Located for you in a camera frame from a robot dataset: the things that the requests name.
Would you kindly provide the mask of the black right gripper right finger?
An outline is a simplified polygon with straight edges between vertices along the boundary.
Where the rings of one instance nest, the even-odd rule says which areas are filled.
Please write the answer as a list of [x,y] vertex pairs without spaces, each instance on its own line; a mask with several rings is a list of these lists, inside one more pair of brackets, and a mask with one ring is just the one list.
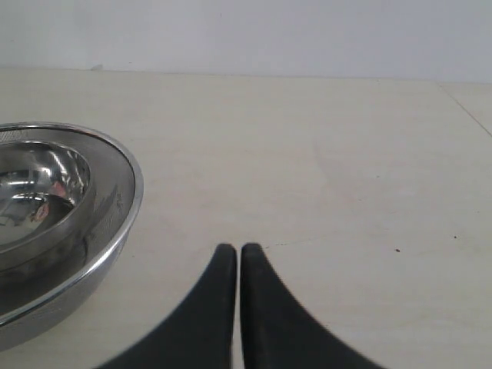
[[246,368],[379,367],[304,309],[256,243],[241,248],[241,342]]

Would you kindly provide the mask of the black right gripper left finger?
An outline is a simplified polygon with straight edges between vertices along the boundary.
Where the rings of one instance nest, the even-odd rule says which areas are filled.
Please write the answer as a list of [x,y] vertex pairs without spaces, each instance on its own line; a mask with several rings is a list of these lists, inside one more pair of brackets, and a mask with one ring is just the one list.
[[237,252],[219,244],[185,299],[153,331],[103,368],[230,368]]

